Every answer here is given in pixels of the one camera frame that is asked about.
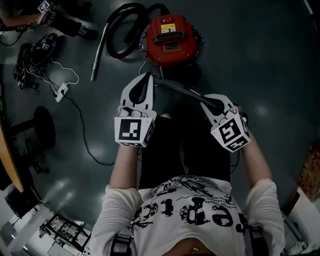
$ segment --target sleeve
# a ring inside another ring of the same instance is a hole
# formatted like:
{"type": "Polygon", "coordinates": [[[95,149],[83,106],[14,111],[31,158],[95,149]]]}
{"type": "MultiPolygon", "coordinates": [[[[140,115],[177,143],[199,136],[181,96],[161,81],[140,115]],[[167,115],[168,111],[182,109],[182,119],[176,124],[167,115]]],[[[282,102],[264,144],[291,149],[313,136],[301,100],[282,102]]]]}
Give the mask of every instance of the sleeve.
{"type": "Polygon", "coordinates": [[[250,190],[243,213],[248,224],[260,224],[266,234],[269,255],[278,256],[285,247],[284,221],[280,212],[276,184],[270,179],[260,180],[250,190]]]}
{"type": "Polygon", "coordinates": [[[13,15],[13,8],[8,1],[0,1],[0,17],[10,17],[13,15]]]}
{"type": "Polygon", "coordinates": [[[123,230],[129,232],[130,221],[141,204],[141,196],[135,188],[106,187],[102,210],[91,233],[89,248],[92,255],[108,255],[107,245],[117,233],[123,230]]]}

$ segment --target strap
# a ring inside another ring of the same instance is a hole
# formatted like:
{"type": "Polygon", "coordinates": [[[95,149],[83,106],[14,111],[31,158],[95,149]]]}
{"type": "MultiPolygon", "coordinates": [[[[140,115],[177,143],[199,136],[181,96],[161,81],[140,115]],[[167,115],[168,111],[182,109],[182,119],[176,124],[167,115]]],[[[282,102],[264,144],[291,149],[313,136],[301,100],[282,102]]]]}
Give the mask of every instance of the strap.
{"type": "Polygon", "coordinates": [[[260,226],[248,226],[244,231],[247,256],[269,256],[269,248],[260,226]]]}
{"type": "Polygon", "coordinates": [[[44,21],[42,22],[42,24],[47,25],[48,21],[50,20],[50,18],[53,16],[54,12],[48,11],[47,12],[48,15],[45,17],[44,21]]]}
{"type": "Polygon", "coordinates": [[[132,238],[126,234],[116,234],[113,239],[110,256],[131,256],[132,238]]]}

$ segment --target vacuum hose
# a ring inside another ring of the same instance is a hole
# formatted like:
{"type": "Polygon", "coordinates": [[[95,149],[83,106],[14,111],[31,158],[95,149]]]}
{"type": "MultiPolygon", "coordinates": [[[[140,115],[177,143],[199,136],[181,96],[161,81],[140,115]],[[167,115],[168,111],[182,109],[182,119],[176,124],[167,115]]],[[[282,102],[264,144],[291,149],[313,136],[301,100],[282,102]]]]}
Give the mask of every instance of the vacuum hose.
{"type": "Polygon", "coordinates": [[[154,84],[158,86],[164,86],[176,92],[182,93],[184,95],[190,96],[202,103],[211,111],[215,116],[224,114],[225,105],[220,99],[209,98],[205,95],[200,95],[193,90],[185,88],[185,86],[177,81],[168,80],[168,79],[159,79],[154,77],[154,84]]]}
{"type": "Polygon", "coordinates": [[[140,37],[149,24],[149,14],[156,9],[160,9],[161,15],[168,15],[168,8],[162,3],[156,3],[146,9],[141,3],[126,3],[116,9],[106,21],[104,30],[100,39],[100,44],[97,49],[95,60],[92,67],[91,81],[95,79],[98,62],[101,55],[102,43],[106,37],[105,45],[110,56],[115,59],[122,59],[131,54],[139,45],[140,37]],[[121,22],[131,14],[137,14],[137,18],[124,38],[125,43],[131,45],[124,52],[118,53],[113,46],[113,37],[119,28],[121,22]]]}

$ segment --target black stool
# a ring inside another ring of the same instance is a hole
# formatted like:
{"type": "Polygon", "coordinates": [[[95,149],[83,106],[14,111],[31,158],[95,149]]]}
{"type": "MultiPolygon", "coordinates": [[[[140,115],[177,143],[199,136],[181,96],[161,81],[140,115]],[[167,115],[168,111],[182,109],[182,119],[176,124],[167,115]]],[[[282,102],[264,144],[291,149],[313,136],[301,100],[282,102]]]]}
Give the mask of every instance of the black stool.
{"type": "Polygon", "coordinates": [[[31,128],[34,128],[41,145],[31,150],[29,146],[31,139],[27,138],[25,140],[27,153],[21,156],[22,161],[26,166],[32,166],[37,174],[49,173],[49,169],[43,169],[35,161],[36,155],[46,149],[52,149],[56,144],[55,125],[49,111],[45,107],[38,106],[34,111],[33,119],[10,127],[8,133],[10,137],[13,137],[31,128]]]}

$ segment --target shoe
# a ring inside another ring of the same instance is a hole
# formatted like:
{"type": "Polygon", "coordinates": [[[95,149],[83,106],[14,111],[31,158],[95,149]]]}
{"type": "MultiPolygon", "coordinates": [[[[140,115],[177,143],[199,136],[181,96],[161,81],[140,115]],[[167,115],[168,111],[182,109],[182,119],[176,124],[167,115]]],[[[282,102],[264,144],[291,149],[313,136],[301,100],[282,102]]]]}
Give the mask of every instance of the shoe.
{"type": "Polygon", "coordinates": [[[172,119],[172,116],[168,113],[164,113],[164,114],[160,115],[160,117],[172,119]]]}
{"type": "Polygon", "coordinates": [[[85,26],[80,27],[78,36],[86,40],[94,40],[97,38],[98,33],[93,29],[86,28],[85,26]]]}
{"type": "Polygon", "coordinates": [[[76,9],[72,12],[72,16],[77,18],[86,16],[89,13],[91,6],[92,3],[89,1],[78,4],[76,9]]]}

